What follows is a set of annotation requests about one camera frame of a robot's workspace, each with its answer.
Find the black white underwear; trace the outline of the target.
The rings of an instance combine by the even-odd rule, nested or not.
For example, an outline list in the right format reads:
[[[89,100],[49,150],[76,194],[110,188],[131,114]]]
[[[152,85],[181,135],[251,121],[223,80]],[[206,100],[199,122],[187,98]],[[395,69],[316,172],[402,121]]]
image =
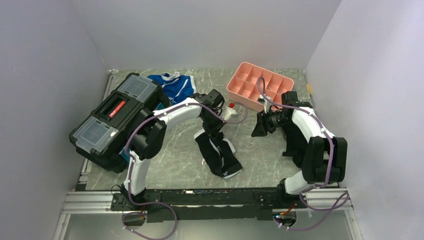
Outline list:
[[[236,158],[236,149],[231,141],[219,132],[215,138],[205,130],[198,131],[193,136],[197,143],[202,159],[215,176],[229,179],[243,171],[243,166]]]

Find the pink divided organizer tray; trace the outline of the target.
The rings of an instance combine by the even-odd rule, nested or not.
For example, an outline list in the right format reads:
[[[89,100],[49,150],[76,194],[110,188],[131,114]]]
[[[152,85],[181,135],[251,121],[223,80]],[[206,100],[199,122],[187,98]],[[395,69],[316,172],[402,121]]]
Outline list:
[[[242,62],[226,86],[229,100],[242,103],[251,110],[264,109],[260,91],[278,104],[282,104],[282,94],[291,91],[294,81],[286,76],[267,70],[249,62]]]

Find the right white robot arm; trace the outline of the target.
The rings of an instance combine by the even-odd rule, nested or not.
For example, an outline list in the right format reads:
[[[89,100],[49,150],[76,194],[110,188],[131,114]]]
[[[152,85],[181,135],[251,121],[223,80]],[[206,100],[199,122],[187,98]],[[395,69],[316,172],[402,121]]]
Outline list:
[[[346,175],[347,140],[336,137],[315,115],[313,106],[299,101],[295,91],[281,95],[282,104],[262,96],[264,109],[256,115],[252,137],[265,137],[278,128],[286,139],[284,157],[291,157],[300,168],[295,175],[283,180],[284,189],[275,194],[276,203],[287,208],[295,195],[313,188],[340,183]]]

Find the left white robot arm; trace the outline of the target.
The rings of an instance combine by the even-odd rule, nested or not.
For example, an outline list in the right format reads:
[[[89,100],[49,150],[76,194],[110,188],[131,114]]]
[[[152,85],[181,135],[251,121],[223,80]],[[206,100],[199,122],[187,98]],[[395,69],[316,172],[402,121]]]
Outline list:
[[[137,210],[143,205],[150,162],[161,151],[168,130],[188,120],[200,118],[201,133],[214,142],[221,136],[222,127],[236,113],[233,108],[225,105],[223,96],[215,89],[209,94],[195,93],[161,110],[143,109],[143,121],[131,133],[123,148],[123,152],[129,156],[129,169],[121,186],[124,204],[131,210]]]

